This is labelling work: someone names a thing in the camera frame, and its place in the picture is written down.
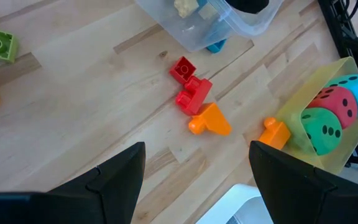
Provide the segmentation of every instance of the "orange plastic piece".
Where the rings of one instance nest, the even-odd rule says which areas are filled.
[[[290,130],[284,122],[278,122],[275,118],[266,118],[264,125],[266,130],[258,141],[281,150],[291,137]]]
[[[193,134],[201,134],[205,129],[221,135],[231,133],[231,126],[216,103],[205,104],[200,111],[201,113],[193,116],[189,123],[189,129]]]

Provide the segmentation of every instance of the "table surface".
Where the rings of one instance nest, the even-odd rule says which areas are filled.
[[[48,191],[145,141],[133,223],[194,223],[232,185],[254,185],[263,119],[339,58],[314,0],[285,0],[266,33],[216,55],[188,53],[133,0],[0,0],[0,29],[20,42],[0,63],[0,191]],[[213,83],[206,102],[230,136],[187,129],[168,74],[181,56]]]

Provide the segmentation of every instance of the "red duplo block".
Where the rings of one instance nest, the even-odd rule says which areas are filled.
[[[196,115],[211,87],[212,83],[205,78],[200,80],[194,76],[190,77],[185,84],[185,90],[177,95],[176,104],[185,114]]]
[[[307,108],[325,108],[333,112],[341,123],[342,129],[349,127],[358,114],[353,93],[340,86],[323,88]]]
[[[169,70],[169,73],[182,85],[189,81],[196,67],[185,57],[181,57]]]

